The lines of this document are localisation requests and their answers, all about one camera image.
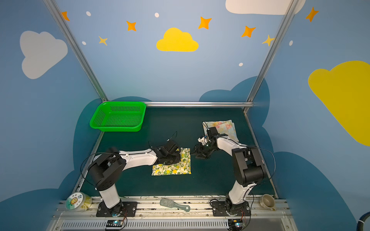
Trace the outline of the green lemon print skirt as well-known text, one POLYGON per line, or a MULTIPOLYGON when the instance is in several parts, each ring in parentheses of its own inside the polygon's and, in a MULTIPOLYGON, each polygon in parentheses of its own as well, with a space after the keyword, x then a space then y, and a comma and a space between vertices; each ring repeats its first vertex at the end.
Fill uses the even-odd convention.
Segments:
POLYGON ((191 174, 191 149, 181 148, 180 162, 173 165, 158 164, 152 167, 152 176, 190 175, 191 174))

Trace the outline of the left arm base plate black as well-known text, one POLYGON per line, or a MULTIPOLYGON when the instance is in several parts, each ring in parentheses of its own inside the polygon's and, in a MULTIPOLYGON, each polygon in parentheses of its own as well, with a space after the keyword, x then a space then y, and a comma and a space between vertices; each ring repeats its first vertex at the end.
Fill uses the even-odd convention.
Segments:
POLYGON ((122 202, 120 201, 117 205, 112 208, 108 208, 105 202, 101 202, 98 206, 96 217, 134 217, 137 209, 137 202, 122 202))

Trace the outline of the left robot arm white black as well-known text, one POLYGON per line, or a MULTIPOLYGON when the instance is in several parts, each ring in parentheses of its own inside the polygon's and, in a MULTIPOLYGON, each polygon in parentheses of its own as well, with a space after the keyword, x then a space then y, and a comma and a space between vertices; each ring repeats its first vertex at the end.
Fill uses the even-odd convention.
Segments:
POLYGON ((121 202, 116 182, 127 169, 140 166, 172 165, 181 160, 181 148, 173 142, 142 151, 114 151, 94 153, 93 161, 87 168, 90 183, 99 192, 107 209, 121 202))

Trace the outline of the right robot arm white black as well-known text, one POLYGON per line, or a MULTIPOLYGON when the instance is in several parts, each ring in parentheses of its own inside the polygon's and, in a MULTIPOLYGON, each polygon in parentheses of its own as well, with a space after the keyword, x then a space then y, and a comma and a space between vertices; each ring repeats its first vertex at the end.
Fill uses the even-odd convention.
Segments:
POLYGON ((258 147, 241 144, 224 134, 198 138, 195 146, 197 158, 208 159, 215 151, 224 151, 233 160, 236 181, 227 195, 229 205, 236 206, 244 203, 246 196, 255 186, 269 179, 266 164, 258 147))

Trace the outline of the pastel floral skirt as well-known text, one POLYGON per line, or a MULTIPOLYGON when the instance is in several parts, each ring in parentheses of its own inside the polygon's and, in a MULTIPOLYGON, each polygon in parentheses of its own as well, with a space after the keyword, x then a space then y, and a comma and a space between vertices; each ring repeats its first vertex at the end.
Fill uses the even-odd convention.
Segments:
POLYGON ((202 126, 205 135, 207 135, 207 129, 215 127, 219 134, 226 134, 230 139, 239 141, 237 138, 235 124, 232 122, 232 120, 202 122, 202 126))

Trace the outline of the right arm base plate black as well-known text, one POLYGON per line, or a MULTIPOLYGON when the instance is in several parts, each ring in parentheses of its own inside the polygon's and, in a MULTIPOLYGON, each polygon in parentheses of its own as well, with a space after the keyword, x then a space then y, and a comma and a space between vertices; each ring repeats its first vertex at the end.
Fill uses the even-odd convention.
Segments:
POLYGON ((241 217, 251 215, 251 208, 247 201, 235 205, 229 200, 211 200, 210 206, 214 217, 241 217))

